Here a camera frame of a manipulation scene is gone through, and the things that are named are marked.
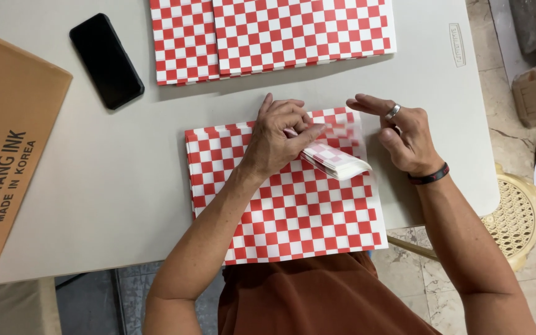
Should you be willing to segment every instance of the white table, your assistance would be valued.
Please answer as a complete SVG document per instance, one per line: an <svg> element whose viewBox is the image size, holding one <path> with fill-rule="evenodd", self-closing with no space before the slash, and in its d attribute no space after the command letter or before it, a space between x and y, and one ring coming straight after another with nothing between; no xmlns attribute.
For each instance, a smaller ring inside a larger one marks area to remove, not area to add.
<svg viewBox="0 0 536 335"><path fill-rule="evenodd" d="M68 37L106 13L146 86L110 113ZM0 283L163 259L191 223L183 131L252 120L264 95L309 110L338 107L357 92L420 106L452 176L477 214L499 194L463 0L394 0L398 53L188 87L158 87L148 0L0 1L0 38L59 65L73 82L0 258ZM458 23L466 64L457 67L449 24ZM379 127L365 116L366 134ZM388 229L421 224L404 173L371 136Z"/></svg>

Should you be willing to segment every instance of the silver ring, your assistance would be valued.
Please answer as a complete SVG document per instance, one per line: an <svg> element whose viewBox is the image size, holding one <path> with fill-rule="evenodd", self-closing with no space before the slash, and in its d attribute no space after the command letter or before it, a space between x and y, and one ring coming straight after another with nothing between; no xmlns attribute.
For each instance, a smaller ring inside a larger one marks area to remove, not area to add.
<svg viewBox="0 0 536 335"><path fill-rule="evenodd" d="M400 107L401 106L399 104L394 105L394 107L392 107L392 109L388 112L388 114L384 116L386 121L390 121L390 119L393 118L398 113L398 111L400 110Z"/></svg>

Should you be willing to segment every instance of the black wristband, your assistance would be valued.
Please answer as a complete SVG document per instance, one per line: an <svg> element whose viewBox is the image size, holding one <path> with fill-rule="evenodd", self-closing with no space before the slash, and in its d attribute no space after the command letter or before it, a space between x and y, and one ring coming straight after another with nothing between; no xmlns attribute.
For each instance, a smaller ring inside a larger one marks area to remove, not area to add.
<svg viewBox="0 0 536 335"><path fill-rule="evenodd" d="M434 182L436 180L442 179L445 175L450 172L450 168L448 167L448 163L444 162L444 166L437 170L436 172L423 177L413 177L410 173L409 176L409 182L413 185L423 185L423 184L429 184L430 182Z"/></svg>

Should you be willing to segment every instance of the smartphone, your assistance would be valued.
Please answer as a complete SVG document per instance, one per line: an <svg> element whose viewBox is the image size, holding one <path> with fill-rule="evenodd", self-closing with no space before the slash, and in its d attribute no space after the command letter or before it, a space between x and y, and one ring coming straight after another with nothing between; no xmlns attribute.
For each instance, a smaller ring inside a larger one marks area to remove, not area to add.
<svg viewBox="0 0 536 335"><path fill-rule="evenodd" d="M144 85L105 14L71 29L70 39L108 109L117 109L144 93Z"/></svg>

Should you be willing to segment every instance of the left hand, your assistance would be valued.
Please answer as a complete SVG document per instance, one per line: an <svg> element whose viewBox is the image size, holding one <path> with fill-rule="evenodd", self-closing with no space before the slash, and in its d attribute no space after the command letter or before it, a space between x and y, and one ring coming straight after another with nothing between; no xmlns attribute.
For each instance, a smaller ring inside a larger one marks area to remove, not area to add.
<svg viewBox="0 0 536 335"><path fill-rule="evenodd" d="M309 125L310 118L300 100L272 101L268 93L258 111L251 139L239 168L262 182L279 172L310 143L316 140L325 125ZM299 135L287 138L283 132L293 128Z"/></svg>

